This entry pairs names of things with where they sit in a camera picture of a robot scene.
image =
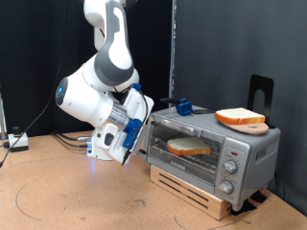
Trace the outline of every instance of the wooden tray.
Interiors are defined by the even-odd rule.
[[[269,127],[265,123],[253,123],[253,124],[246,124],[246,125],[230,125],[230,124],[226,124],[223,122],[221,123],[237,131],[241,131],[241,132],[252,134],[252,135],[261,135],[269,131]]]
[[[151,167],[151,181],[216,220],[223,219],[230,212],[231,203],[221,200],[153,165]]]

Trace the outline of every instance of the toaster oven window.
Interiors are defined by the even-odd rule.
[[[177,138],[200,138],[208,147],[211,148],[211,153],[194,154],[194,155],[176,155],[172,154],[167,149],[167,143],[170,140]],[[222,143],[210,140],[205,137],[192,137],[183,132],[171,129],[166,126],[154,126],[151,136],[151,151],[150,155],[167,163],[172,162],[172,159],[180,159],[180,164],[187,166],[194,165],[198,168],[203,168],[215,172],[217,170],[219,156],[222,148]]]

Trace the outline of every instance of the cable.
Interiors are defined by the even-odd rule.
[[[52,89],[52,92],[51,92],[51,95],[50,95],[50,98],[49,98],[49,101],[48,103],[46,104],[45,108],[41,111],[41,113],[30,123],[30,125],[21,133],[21,135],[18,137],[18,139],[16,140],[16,142],[14,144],[12,144],[12,146],[9,148],[9,150],[7,151],[5,157],[3,158],[3,160],[0,162],[0,168],[3,166],[3,163],[5,162],[5,160],[7,159],[7,156],[9,154],[9,152],[11,151],[11,149],[17,144],[17,142],[20,140],[20,138],[23,136],[23,134],[25,132],[28,131],[28,129],[41,117],[41,115],[46,111],[46,109],[48,108],[52,98],[53,98],[53,95],[54,95],[54,91],[56,89],[56,86],[57,86],[57,80],[58,80],[58,76],[59,76],[59,71],[60,71],[60,68],[61,68],[61,65],[63,63],[63,60],[64,60],[64,57],[65,57],[65,38],[66,38],[66,30],[67,30],[67,16],[68,16],[68,10],[69,10],[69,1],[70,0],[67,0],[67,6],[66,6],[66,15],[65,15],[65,27],[64,27],[64,37],[63,37],[63,54],[62,54],[62,57],[61,57],[61,60],[60,60],[60,63],[59,63],[59,69],[58,69],[58,72],[57,72],[57,76],[56,76],[56,80],[55,80],[55,84],[54,84],[54,87]]]
[[[147,101],[146,101],[146,99],[145,99],[145,96],[144,96],[142,90],[139,89],[138,91],[139,91],[139,93],[142,95],[143,100],[144,100],[144,102],[145,102],[145,105],[146,105],[146,114],[145,114],[145,117],[144,117],[144,119],[143,119],[142,125],[137,129],[136,132],[134,132],[134,135],[133,135],[133,137],[132,137],[132,139],[131,139],[131,141],[130,141],[129,147],[128,147],[126,153],[125,153],[125,156],[124,156],[124,159],[123,159],[122,166],[125,164],[125,162],[127,161],[128,157],[129,157],[130,154],[131,154],[130,149],[131,149],[131,146],[132,146],[132,142],[133,142],[133,140],[134,140],[134,138],[135,138],[135,135],[138,134],[138,132],[140,131],[140,129],[142,128],[142,126],[145,124],[145,122],[146,122],[146,120],[147,120],[147,116],[148,116],[148,104],[147,104]]]
[[[64,134],[61,134],[60,132],[56,131],[56,130],[53,130],[53,133],[69,140],[69,141],[78,141],[78,138],[75,138],[75,137],[68,137],[68,136],[65,136]]]
[[[100,32],[103,34],[103,37],[105,37],[105,33],[103,32],[102,29],[100,29]]]
[[[76,148],[87,148],[87,145],[79,145],[79,146],[75,146],[73,144],[70,144],[66,141],[64,141],[63,139],[61,139],[59,136],[57,136],[57,134],[55,134],[56,137],[58,137],[63,143],[65,143],[66,145],[68,146],[71,146],[71,147],[76,147]]]
[[[123,89],[121,92],[118,92],[117,89],[114,87],[114,90],[116,93],[126,93],[128,90],[130,90],[133,87],[133,84],[128,86],[126,89]]]

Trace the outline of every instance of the blue robot part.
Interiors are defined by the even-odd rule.
[[[126,136],[126,139],[123,143],[123,147],[125,148],[128,148],[129,145],[130,145],[130,142],[134,136],[134,133],[142,126],[142,121],[138,120],[138,119],[129,119],[129,122],[127,124],[127,126],[125,127],[124,129],[124,132],[127,133],[127,136]],[[132,141],[132,144],[131,144],[131,150],[133,149],[133,146],[134,146],[134,143],[135,143],[135,140],[136,140],[136,137],[137,137],[137,134],[135,134],[134,136],[134,139]]]
[[[142,88],[142,85],[140,85],[139,83],[134,83],[133,88],[135,88],[138,91],[140,88]]]
[[[176,103],[177,113],[186,116],[193,113],[192,102],[186,102],[186,99],[180,99],[181,103]]]

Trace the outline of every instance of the toaster oven knob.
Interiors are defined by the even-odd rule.
[[[219,190],[225,192],[226,194],[231,194],[233,191],[233,186],[229,181],[224,181],[219,186]]]
[[[230,174],[236,173],[237,171],[237,165],[234,161],[226,161],[223,166]]]

